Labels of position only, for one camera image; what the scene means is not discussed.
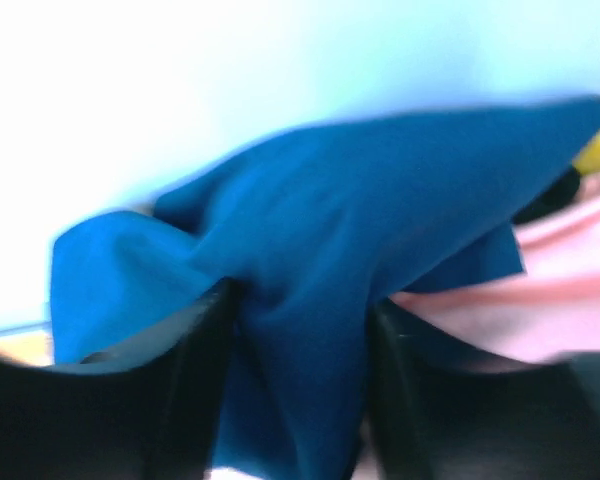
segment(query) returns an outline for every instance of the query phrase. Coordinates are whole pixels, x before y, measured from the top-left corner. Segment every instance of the black fabric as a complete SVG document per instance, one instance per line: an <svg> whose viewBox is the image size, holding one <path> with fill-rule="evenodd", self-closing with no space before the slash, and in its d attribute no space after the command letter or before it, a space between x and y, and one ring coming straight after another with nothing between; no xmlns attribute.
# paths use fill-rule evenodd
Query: black fabric
<svg viewBox="0 0 600 480"><path fill-rule="evenodd" d="M580 173L570 167L547 191L520 210L513 223L523 225L569 206L580 189L580 180Z"/></svg>

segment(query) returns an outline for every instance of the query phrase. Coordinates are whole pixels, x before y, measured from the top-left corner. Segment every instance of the white surface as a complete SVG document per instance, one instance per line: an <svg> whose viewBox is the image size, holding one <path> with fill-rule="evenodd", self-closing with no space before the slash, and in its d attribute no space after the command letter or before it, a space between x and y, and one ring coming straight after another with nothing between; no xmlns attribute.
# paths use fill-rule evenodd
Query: white surface
<svg viewBox="0 0 600 480"><path fill-rule="evenodd" d="M0 0L0 327L62 230L256 137L586 91L600 0Z"/></svg>

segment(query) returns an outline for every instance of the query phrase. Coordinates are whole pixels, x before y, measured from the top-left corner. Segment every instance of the blue fabric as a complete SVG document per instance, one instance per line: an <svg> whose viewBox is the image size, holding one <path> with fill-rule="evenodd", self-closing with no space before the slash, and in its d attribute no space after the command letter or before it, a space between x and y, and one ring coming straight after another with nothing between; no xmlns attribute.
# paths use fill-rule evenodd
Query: blue fabric
<svg viewBox="0 0 600 480"><path fill-rule="evenodd" d="M54 245L56 360L105 348L223 276L248 285L215 466L340 479L364 410L367 309L520 271L509 219L600 129L600 98L306 128Z"/></svg>

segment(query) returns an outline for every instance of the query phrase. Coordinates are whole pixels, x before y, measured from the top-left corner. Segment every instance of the pink fabric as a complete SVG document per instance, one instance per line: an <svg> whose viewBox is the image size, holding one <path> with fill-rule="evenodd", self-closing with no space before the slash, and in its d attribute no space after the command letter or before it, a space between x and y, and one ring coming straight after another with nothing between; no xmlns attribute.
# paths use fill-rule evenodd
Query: pink fabric
<svg viewBox="0 0 600 480"><path fill-rule="evenodd" d="M395 303L486 351L548 363L600 351L600 174L579 203L516 229L526 273Z"/></svg>

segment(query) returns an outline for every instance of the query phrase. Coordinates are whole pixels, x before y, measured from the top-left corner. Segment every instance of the black plastic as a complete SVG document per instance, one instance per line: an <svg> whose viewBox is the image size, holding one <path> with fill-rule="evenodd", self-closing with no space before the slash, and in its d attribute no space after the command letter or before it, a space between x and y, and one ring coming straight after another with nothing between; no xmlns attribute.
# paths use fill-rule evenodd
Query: black plastic
<svg viewBox="0 0 600 480"><path fill-rule="evenodd" d="M238 301L223 280L95 363L0 359L0 480L202 479Z"/></svg>
<svg viewBox="0 0 600 480"><path fill-rule="evenodd" d="M600 355L538 367L484 352L451 369L424 359L387 302L368 329L369 413L384 478L600 480Z"/></svg>

